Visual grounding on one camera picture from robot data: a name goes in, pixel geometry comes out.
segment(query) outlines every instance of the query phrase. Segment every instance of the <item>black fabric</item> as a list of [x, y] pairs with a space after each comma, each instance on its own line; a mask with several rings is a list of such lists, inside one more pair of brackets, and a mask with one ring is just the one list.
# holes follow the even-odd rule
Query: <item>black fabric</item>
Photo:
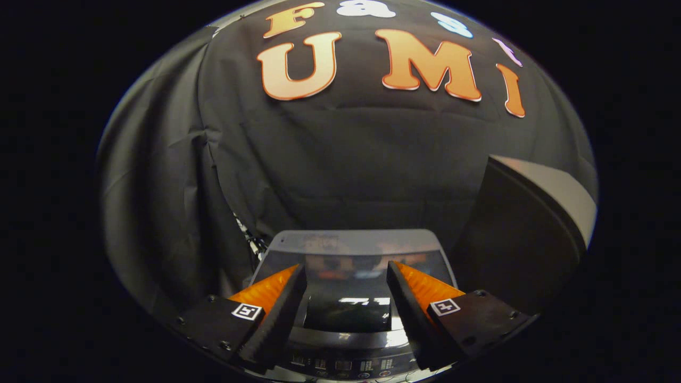
[[[584, 128], [528, 55], [435, 5], [384, 3], [396, 17], [341, 16], [327, 3], [303, 27], [269, 39], [266, 18], [299, 2], [250, 14], [215, 37], [206, 27], [130, 88], [102, 138], [99, 177], [110, 258], [145, 309], [169, 313], [217, 292], [220, 269], [226, 292], [236, 292], [252, 266], [231, 211], [266, 240], [295, 229], [426, 228], [449, 249], [490, 154], [564, 170], [597, 200]], [[457, 18], [473, 39], [445, 30], [431, 12]], [[386, 89], [390, 62], [377, 29], [408, 31], [432, 52], [445, 40], [470, 49], [482, 100], [451, 97], [444, 85]], [[334, 82], [305, 99], [268, 97], [256, 56], [292, 42], [289, 75], [306, 78], [313, 60], [302, 41], [330, 31], [343, 34]], [[505, 110], [496, 63], [519, 76], [525, 118]]]

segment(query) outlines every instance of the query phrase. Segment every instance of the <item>button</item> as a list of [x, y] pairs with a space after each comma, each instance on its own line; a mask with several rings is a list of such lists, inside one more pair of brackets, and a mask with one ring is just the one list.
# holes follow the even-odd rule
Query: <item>button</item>
[[371, 371], [373, 369], [374, 367], [372, 366], [371, 361], [362, 361], [360, 363], [360, 371]]
[[392, 368], [392, 359], [383, 359], [381, 361], [381, 369], [391, 369]]

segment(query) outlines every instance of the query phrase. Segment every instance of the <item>control panel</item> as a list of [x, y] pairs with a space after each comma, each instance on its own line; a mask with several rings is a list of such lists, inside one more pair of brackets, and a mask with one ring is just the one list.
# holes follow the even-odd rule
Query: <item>control panel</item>
[[335, 380], [385, 378], [419, 369], [411, 351], [379, 355], [380, 351], [375, 350], [374, 355], [363, 352], [366, 355], [341, 356], [323, 350], [292, 350], [279, 365], [307, 376]]

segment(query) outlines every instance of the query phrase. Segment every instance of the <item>orange letter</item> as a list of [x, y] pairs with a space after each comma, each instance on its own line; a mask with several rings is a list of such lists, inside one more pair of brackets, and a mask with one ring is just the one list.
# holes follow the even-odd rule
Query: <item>orange letter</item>
[[390, 74], [383, 85], [390, 89], [412, 91], [420, 81], [411, 73], [414, 64], [431, 91], [439, 89], [449, 70], [448, 94], [471, 101], [480, 101], [482, 94], [475, 86], [471, 68], [471, 51], [453, 42], [441, 42], [435, 54], [409, 32], [379, 29], [376, 36], [387, 42], [390, 53]]
[[270, 30], [265, 33], [262, 37], [268, 38], [276, 36], [280, 33], [290, 31], [292, 29], [300, 28], [305, 25], [303, 20], [296, 20], [299, 17], [310, 18], [315, 14], [315, 10], [312, 8], [323, 7], [324, 3], [316, 1], [314, 3], [309, 3], [301, 5], [299, 7], [291, 8], [290, 10], [285, 10], [279, 12], [278, 14], [273, 14], [265, 20], [270, 21]]
[[262, 86], [275, 99], [287, 101], [310, 97], [328, 87], [336, 77], [335, 41], [341, 38], [339, 32], [327, 32], [303, 40], [312, 46], [315, 71], [304, 80], [292, 80], [287, 67], [287, 53], [294, 48], [290, 42], [273, 46], [257, 56], [262, 62]]
[[513, 116], [525, 117], [525, 109], [523, 109], [522, 102], [520, 102], [518, 75], [504, 65], [496, 64], [496, 67], [504, 76], [504, 82], [506, 82], [506, 110]]

